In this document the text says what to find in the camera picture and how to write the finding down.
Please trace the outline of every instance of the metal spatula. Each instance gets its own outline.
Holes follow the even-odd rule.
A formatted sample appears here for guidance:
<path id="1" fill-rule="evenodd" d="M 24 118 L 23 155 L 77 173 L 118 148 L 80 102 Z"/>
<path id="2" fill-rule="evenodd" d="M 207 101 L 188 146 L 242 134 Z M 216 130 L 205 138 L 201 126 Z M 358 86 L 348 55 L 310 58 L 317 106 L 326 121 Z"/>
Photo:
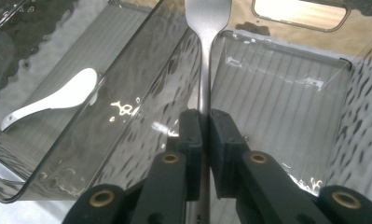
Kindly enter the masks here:
<path id="1" fill-rule="evenodd" d="M 212 43 L 228 24 L 232 0 L 186 0 L 186 21 L 197 34 L 201 45 L 200 90 L 198 110 L 203 141 L 206 142 L 211 109 L 211 50 Z M 209 223 L 210 173 L 207 152 L 202 156 L 200 201 L 189 208 L 190 223 Z"/>
<path id="2" fill-rule="evenodd" d="M 92 68 L 86 68 L 75 75 L 58 91 L 50 96 L 12 112 L 2 120 L 1 130 L 35 112 L 45 109 L 70 108 L 81 105 L 96 86 L 97 75 Z"/>

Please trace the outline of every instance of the brass screw insert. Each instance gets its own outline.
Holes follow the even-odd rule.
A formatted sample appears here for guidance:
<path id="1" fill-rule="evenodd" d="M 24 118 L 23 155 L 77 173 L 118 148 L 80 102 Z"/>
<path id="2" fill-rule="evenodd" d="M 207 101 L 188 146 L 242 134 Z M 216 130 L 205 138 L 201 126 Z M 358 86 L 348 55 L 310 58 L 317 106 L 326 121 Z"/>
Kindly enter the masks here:
<path id="1" fill-rule="evenodd" d="M 347 208 L 358 209 L 361 207 L 360 201 L 347 192 L 335 191 L 332 197 L 337 203 Z"/>
<path id="2" fill-rule="evenodd" d="M 110 189 L 102 189 L 90 197 L 90 205 L 94 207 L 103 207 L 114 200 L 114 192 Z"/>
<path id="3" fill-rule="evenodd" d="M 265 157 L 264 155 L 262 154 L 253 154 L 251 157 L 250 157 L 250 160 L 251 161 L 255 161 L 257 163 L 265 163 L 268 161 L 267 157 Z"/>
<path id="4" fill-rule="evenodd" d="M 176 163 L 179 161 L 179 157 L 174 154 L 165 155 L 162 160 L 166 163 Z"/>

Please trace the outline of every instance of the clear plastic container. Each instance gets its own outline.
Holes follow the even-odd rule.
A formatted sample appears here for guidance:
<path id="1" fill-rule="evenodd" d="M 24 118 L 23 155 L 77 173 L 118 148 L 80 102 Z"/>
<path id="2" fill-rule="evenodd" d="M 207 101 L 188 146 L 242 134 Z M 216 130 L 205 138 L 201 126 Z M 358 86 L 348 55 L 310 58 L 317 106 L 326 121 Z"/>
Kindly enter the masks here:
<path id="1" fill-rule="evenodd" d="M 214 43 L 212 108 L 228 112 L 250 149 L 272 155 L 301 188 L 344 185 L 372 201 L 372 1 L 256 1 L 233 0 Z M 45 74 L 28 56 L 5 76 L 0 122 L 82 68 L 101 74 L 80 107 L 39 112 L 0 132 L 0 162 L 22 179 L 0 176 L 0 201 L 132 186 L 196 102 L 200 49 L 183 1 L 102 9 Z M 28 91 L 17 93 L 23 81 Z M 5 92 L 14 90 L 11 102 Z M 237 222 L 232 205 L 213 198 L 212 222 Z"/>

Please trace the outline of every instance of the black mechanical part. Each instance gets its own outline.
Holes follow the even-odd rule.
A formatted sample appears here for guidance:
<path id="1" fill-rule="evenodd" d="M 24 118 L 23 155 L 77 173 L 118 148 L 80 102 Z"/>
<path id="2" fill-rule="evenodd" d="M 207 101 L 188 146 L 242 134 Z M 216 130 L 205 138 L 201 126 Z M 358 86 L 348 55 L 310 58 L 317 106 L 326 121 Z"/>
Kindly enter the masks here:
<path id="1" fill-rule="evenodd" d="M 139 196 L 131 223 L 184 223 L 186 216 L 186 156 L 158 154 Z"/>
<path id="2" fill-rule="evenodd" d="M 317 205 L 333 223 L 372 224 L 372 202 L 352 189 L 324 187 L 320 190 Z"/>
<path id="3" fill-rule="evenodd" d="M 331 186 L 316 198 L 300 189 L 269 154 L 250 151 L 229 114 L 212 110 L 210 128 L 217 195 L 237 199 L 241 223 L 372 223 L 372 202 L 365 196 Z M 125 192 L 112 185 L 86 191 L 63 223 L 185 223 L 186 201 L 199 195 L 198 186 L 187 183 L 200 182 L 198 112 L 183 113 L 179 129 L 144 181 Z"/>
<path id="4" fill-rule="evenodd" d="M 64 224 L 124 223 L 125 192 L 115 185 L 99 185 L 87 190 L 70 209 Z"/>
<path id="5" fill-rule="evenodd" d="M 331 223 L 269 154 L 244 153 L 239 170 L 265 223 Z"/>
<path id="6" fill-rule="evenodd" d="M 203 150 L 199 112 L 196 109 L 189 109 L 180 114 L 179 140 L 176 148 L 186 155 L 187 200 L 196 201 L 200 197 Z"/>
<path id="7" fill-rule="evenodd" d="M 240 183 L 237 163 L 249 148 L 228 113 L 212 109 L 210 124 L 209 163 L 217 197 L 235 198 Z"/>

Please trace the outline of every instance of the spatula handle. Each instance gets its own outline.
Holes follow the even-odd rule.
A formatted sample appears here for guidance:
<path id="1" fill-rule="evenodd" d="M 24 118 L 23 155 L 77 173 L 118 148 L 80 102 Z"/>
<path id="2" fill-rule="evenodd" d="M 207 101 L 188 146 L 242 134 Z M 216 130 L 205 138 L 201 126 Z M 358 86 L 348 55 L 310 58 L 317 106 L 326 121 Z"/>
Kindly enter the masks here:
<path id="1" fill-rule="evenodd" d="M 21 109 L 18 109 L 16 111 L 12 112 L 9 115 L 7 115 L 2 121 L 2 125 L 1 125 L 0 129 L 2 131 L 4 131 L 11 124 L 13 124 L 14 122 L 16 122 L 19 119 L 22 119 L 22 118 L 24 118 L 28 115 L 31 115 L 35 112 L 49 109 L 49 107 L 48 107 L 49 104 L 47 103 L 47 100 L 48 100 L 48 97 L 46 97 L 42 100 L 39 100 L 39 101 L 37 101 L 37 102 L 35 102 L 31 105 L 27 105 L 27 106 L 25 106 Z"/>

